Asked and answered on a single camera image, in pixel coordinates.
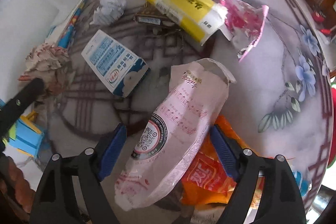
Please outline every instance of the brand logo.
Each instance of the brand logo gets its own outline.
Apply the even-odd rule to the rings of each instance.
[[[160,116],[153,113],[131,156],[135,160],[146,160],[157,154],[166,141],[166,124]]]
[[[118,79],[118,75],[119,71],[117,69],[111,72],[109,79],[110,84],[113,84]]]

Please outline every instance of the red logo on bag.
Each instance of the red logo on bag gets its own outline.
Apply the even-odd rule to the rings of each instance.
[[[119,71],[117,69],[112,71],[110,74],[110,80],[109,80],[110,84],[113,84],[118,79],[118,76],[119,76]]]

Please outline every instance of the round table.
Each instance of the round table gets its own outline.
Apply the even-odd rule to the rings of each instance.
[[[124,15],[111,26],[89,25],[99,0],[89,0],[78,19],[69,50],[77,74],[70,90],[59,98],[50,121],[50,137],[65,157],[94,147],[100,136],[119,122],[127,126],[127,142],[112,175],[102,183],[121,224],[134,220],[152,223],[149,214],[156,214],[161,223],[172,223],[179,215],[156,206],[125,213],[114,203],[114,183],[151,113],[168,94],[170,66],[204,57],[221,62],[236,78],[221,111],[232,128],[259,155],[282,154],[295,159],[300,168],[308,168],[312,189],[304,198],[306,210],[314,200],[327,166],[333,131],[329,76],[323,75],[324,57],[314,39],[314,22],[303,0],[242,1],[256,8],[268,5],[269,13],[257,47],[240,63],[236,49],[221,33],[203,47],[190,44],[181,31],[154,35],[133,20],[145,0],[127,0]],[[130,98],[111,94],[81,56],[98,29],[144,58],[151,68]],[[275,115],[278,121],[266,123],[267,114]]]

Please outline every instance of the flower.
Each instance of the flower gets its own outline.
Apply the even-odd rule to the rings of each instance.
[[[305,28],[302,25],[300,25],[300,28],[303,32],[302,35],[303,42],[309,47],[310,52],[313,54],[313,56],[317,56],[317,53],[318,52],[321,53],[321,50],[319,48],[316,37],[313,36],[311,30],[309,29],[305,30]]]
[[[329,74],[329,70],[328,70],[327,62],[324,59],[323,60],[323,65],[322,65],[322,75],[327,76],[328,74]]]
[[[299,96],[299,101],[302,102],[306,96],[306,89],[308,89],[310,97],[314,96],[316,93],[315,90],[315,76],[310,70],[310,66],[306,61],[306,58],[303,55],[299,56],[300,66],[295,67],[295,72],[297,78],[302,82],[302,90]]]

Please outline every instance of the blue and white carton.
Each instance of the blue and white carton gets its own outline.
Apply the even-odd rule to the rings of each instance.
[[[98,30],[82,56],[114,95],[127,97],[149,71],[146,62],[102,30]]]

